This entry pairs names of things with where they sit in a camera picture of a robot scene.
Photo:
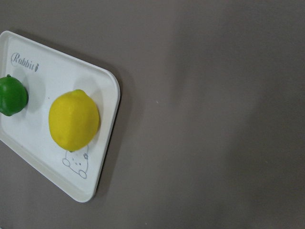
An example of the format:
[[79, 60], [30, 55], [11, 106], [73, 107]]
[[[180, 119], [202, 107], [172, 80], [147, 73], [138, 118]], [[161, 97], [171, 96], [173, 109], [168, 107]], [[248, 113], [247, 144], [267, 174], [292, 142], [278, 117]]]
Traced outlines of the yellow lemon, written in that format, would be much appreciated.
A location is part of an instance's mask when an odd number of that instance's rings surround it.
[[49, 130], [54, 142], [73, 152], [85, 146], [96, 135], [100, 116], [95, 102], [80, 89], [54, 100], [49, 111]]

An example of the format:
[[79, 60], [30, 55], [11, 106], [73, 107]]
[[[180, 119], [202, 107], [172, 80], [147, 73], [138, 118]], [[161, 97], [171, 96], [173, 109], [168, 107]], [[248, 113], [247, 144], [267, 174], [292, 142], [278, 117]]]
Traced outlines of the green lime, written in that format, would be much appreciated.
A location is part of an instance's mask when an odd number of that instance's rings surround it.
[[0, 79], [0, 112], [12, 116], [28, 104], [28, 92], [23, 84], [9, 74]]

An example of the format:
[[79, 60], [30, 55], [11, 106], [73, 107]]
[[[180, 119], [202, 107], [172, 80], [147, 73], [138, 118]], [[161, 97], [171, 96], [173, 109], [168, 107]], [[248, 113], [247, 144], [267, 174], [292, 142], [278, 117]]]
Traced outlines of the white rabbit tray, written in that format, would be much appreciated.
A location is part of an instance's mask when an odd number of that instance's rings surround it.
[[0, 75], [18, 79], [28, 103], [0, 116], [0, 139], [78, 202], [97, 188], [120, 101], [115, 76], [10, 31], [0, 36]]

